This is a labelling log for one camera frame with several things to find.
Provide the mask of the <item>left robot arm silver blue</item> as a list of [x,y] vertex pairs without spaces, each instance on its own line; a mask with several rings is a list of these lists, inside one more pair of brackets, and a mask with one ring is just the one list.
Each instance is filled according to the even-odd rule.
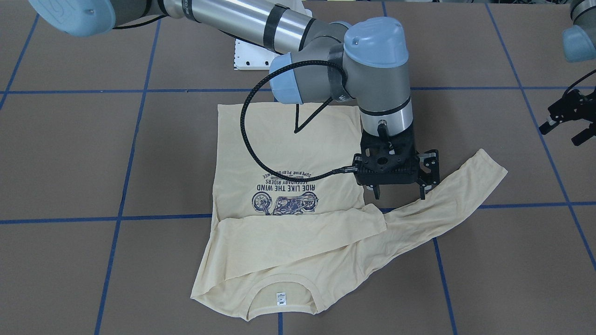
[[[573,26],[562,33],[562,44],[566,61],[577,63],[596,57],[596,2],[594,0],[573,0],[570,3],[570,18]],[[573,136],[572,143],[581,146],[596,135],[596,92],[583,94],[577,85],[594,75],[595,71],[583,75],[566,88],[562,97],[549,106],[549,118],[540,125],[539,131],[547,135],[561,123],[584,120],[589,126]]]

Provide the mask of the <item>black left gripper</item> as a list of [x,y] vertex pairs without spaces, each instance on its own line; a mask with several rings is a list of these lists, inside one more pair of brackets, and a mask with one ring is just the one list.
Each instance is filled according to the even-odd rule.
[[[594,124],[596,122],[596,92],[583,95],[579,89],[573,89],[551,104],[548,111],[548,120],[539,127],[542,135],[547,135],[558,124],[567,121],[586,120]],[[573,136],[572,143],[578,147],[594,136],[596,136],[596,126],[589,126]]]

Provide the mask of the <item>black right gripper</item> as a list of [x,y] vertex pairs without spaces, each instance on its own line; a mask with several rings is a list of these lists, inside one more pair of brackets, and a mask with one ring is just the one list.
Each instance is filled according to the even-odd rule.
[[358,168],[355,179],[359,185],[371,186],[376,200],[380,199],[380,185],[417,183],[420,199],[425,200],[440,183],[439,151],[419,154],[413,127],[385,138],[362,131],[360,150],[353,162]]

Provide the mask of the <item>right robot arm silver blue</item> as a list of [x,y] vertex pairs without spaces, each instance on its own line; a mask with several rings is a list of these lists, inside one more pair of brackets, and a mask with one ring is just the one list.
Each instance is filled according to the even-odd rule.
[[313,18],[298,0],[32,0],[33,9],[51,26],[72,36],[141,27],[171,17],[216,28],[236,40],[236,60],[269,74],[251,90],[241,109],[240,128],[253,160],[279,179],[257,157],[247,137],[245,115],[255,94],[269,84],[277,101],[300,106],[321,102],[303,124],[331,102],[356,101],[363,127],[360,153],[352,164],[307,178],[321,180],[352,173],[359,185],[413,184],[420,197],[440,183],[437,150],[415,148],[405,30],[392,17],[374,17],[349,25]]

